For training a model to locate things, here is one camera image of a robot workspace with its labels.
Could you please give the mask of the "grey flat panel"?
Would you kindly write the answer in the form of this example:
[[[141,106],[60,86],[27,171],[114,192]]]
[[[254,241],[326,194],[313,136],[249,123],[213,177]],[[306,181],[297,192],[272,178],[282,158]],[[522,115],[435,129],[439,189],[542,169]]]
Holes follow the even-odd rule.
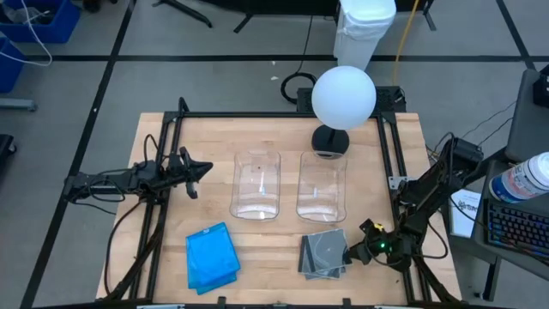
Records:
[[[517,95],[505,155],[511,161],[525,161],[549,152],[549,107],[534,103],[534,83],[540,79],[536,70],[525,70]]]

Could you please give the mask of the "clear plastic storage bin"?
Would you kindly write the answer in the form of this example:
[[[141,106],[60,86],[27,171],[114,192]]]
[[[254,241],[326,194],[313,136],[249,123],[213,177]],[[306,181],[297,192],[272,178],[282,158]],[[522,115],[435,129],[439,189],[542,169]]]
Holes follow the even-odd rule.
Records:
[[[249,150],[234,155],[230,213],[250,221],[270,221],[280,212],[281,155]]]
[[[339,223],[346,219],[347,158],[310,151],[300,156],[297,215],[306,221]]]

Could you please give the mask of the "black backdrop panel with feet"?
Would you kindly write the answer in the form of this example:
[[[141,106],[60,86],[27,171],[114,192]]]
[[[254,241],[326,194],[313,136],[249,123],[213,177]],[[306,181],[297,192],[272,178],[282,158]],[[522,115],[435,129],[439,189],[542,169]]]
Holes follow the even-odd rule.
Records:
[[[238,11],[245,14],[245,18],[233,29],[239,33],[254,15],[313,15],[331,16],[338,22],[340,5],[339,0],[198,0],[213,4],[223,9]],[[414,0],[395,0],[398,12],[411,12]],[[431,31],[436,31],[436,25],[429,13],[434,0],[419,0],[419,10],[423,11]],[[179,2],[179,0],[156,0],[153,7],[166,4],[182,13],[213,27],[212,22],[202,13]]]

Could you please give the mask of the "white printed paper sheet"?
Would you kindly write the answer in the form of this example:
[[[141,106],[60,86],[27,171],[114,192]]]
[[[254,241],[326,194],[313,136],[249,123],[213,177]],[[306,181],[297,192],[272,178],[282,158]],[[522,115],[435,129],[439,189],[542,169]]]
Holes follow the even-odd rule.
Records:
[[[461,189],[455,192],[450,202],[450,234],[470,238],[474,228],[481,195],[477,192]]]

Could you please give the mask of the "white globe lamp black base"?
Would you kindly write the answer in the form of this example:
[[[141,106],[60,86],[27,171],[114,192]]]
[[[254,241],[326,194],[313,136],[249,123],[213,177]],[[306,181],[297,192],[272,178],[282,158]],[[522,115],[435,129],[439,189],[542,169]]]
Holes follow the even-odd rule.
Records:
[[[367,122],[376,103],[375,85],[365,71],[337,66],[324,72],[311,94],[313,112],[322,123],[313,132],[313,150],[325,159],[344,155],[350,146],[348,132]]]

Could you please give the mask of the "blue plastic storage crate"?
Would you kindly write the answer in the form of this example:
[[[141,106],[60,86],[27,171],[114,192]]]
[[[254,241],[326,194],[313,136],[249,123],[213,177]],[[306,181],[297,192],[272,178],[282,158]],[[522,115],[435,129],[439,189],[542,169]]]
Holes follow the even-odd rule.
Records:
[[[33,30],[42,43],[64,44],[69,40],[80,18],[79,9],[70,0],[5,0],[12,9],[22,9],[24,1],[28,9],[50,10],[52,21],[33,24]],[[0,32],[14,42],[37,43],[28,25],[0,22]]]
[[[0,37],[0,94],[9,93],[15,86],[26,57],[9,39]]]

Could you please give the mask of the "small black device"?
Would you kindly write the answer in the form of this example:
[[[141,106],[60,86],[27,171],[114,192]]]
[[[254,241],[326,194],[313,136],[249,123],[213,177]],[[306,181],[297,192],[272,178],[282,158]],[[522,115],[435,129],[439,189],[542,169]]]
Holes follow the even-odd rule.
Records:
[[[540,71],[539,78],[533,84],[533,102],[549,108],[549,64]]]

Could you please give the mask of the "grey side desk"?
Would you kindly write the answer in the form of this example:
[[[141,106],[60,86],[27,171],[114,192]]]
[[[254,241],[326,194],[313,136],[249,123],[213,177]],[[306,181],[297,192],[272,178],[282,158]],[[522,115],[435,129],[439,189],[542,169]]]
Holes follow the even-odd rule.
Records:
[[[490,180],[508,167],[507,164],[498,161],[489,163],[476,215],[477,221],[483,223],[486,218],[487,204],[496,203],[489,192]],[[523,210],[534,215],[549,217],[549,194],[530,199],[524,203],[507,204],[507,207]],[[450,235],[450,243],[455,245],[459,251],[463,251],[468,255],[489,263],[484,289],[474,294],[482,300],[494,301],[499,272],[503,261],[514,264],[527,272],[549,281],[549,259],[539,261],[524,252],[511,251],[503,247],[488,245],[485,242],[484,229],[477,224],[474,224],[470,238]]]

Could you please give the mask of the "black aluminium table frame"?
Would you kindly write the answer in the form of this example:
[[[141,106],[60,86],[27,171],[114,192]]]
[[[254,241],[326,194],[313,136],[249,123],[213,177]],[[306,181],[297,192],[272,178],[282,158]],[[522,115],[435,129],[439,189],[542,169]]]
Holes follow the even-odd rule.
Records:
[[[424,296],[416,270],[402,275],[380,264],[351,265],[339,280],[309,281],[298,271],[302,236],[324,225],[298,217],[300,157],[311,147],[316,118],[294,112],[194,112],[182,123],[179,142],[197,161],[213,169],[199,182],[191,199],[183,186],[172,190],[166,206],[166,228],[156,257],[138,278],[137,293],[157,303],[228,305],[275,304],[403,305]],[[380,135],[375,120],[350,133],[347,152],[347,218],[341,223],[350,243],[362,237],[359,225],[372,219],[392,227],[387,178],[390,174],[418,177],[428,169],[425,139],[415,113],[399,113]],[[272,221],[246,221],[230,214],[234,155],[245,150],[275,151],[281,156],[280,213]],[[241,269],[234,283],[200,295],[187,282],[185,239],[225,222]]]

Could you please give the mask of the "black caster foot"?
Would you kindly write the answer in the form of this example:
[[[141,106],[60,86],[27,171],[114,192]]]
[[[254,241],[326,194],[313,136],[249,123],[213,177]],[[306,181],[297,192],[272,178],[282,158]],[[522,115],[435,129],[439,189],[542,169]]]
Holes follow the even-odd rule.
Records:
[[[8,158],[17,151],[14,137],[7,134],[0,134],[0,170],[2,170]]]

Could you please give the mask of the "black perforated metal box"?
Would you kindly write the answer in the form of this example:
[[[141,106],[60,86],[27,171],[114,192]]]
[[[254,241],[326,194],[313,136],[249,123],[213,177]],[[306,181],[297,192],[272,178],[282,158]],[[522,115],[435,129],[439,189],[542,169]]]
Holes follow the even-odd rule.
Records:
[[[297,92],[297,112],[313,113],[311,88],[299,88]],[[406,98],[403,91],[396,86],[376,87],[377,102],[373,116],[382,112],[406,112]]]

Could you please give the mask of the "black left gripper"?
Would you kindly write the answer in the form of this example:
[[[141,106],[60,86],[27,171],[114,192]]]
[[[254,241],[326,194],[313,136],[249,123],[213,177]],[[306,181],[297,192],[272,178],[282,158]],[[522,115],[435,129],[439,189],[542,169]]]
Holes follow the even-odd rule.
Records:
[[[171,154],[169,156],[167,172],[170,177],[174,178],[172,181],[174,186],[185,183],[188,196],[191,199],[197,199],[195,183],[199,182],[213,166],[212,162],[192,160],[187,148],[181,147],[179,155]]]

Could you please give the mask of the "white wipes canister blue label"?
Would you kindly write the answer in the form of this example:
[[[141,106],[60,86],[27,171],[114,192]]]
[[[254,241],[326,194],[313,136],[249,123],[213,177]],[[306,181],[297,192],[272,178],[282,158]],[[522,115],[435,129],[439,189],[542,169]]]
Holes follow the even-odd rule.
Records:
[[[549,193],[549,152],[500,173],[490,180],[489,191],[498,201],[521,203]]]

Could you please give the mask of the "white trash bin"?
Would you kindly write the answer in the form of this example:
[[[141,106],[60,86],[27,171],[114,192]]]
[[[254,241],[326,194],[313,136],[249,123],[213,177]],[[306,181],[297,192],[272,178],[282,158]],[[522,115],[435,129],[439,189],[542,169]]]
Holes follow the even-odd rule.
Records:
[[[365,70],[395,14],[395,0],[340,0],[334,45],[337,64]]]

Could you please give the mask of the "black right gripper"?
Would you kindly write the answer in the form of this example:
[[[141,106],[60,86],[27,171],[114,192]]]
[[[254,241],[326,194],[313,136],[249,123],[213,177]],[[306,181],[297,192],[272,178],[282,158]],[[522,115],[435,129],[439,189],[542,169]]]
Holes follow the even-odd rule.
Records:
[[[360,229],[364,232],[363,240],[349,249],[349,256],[359,260],[362,264],[369,264],[371,260],[384,266],[395,266],[397,260],[392,256],[392,248],[396,242],[397,232],[380,231],[374,227],[375,222],[367,219]]]

